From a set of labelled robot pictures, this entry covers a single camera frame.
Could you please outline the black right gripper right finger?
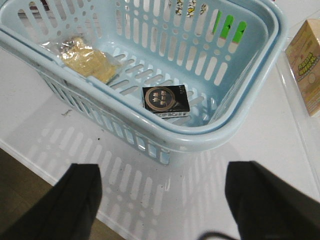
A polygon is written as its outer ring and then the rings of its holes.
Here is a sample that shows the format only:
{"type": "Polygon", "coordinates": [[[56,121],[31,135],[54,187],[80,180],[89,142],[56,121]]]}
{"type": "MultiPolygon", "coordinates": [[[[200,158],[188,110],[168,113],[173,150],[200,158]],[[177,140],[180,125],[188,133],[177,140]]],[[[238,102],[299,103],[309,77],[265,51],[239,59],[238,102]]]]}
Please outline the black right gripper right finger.
{"type": "Polygon", "coordinates": [[[318,240],[320,203],[256,161],[231,161],[225,196],[242,240],[318,240]]]}

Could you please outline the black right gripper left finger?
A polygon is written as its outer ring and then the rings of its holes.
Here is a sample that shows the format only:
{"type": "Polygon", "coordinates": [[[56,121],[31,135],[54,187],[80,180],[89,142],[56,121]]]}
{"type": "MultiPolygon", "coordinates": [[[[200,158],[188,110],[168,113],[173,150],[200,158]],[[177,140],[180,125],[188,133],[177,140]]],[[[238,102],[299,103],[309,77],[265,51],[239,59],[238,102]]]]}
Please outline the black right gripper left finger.
{"type": "Polygon", "coordinates": [[[98,164],[73,163],[2,240],[87,240],[102,200],[98,164]]]}

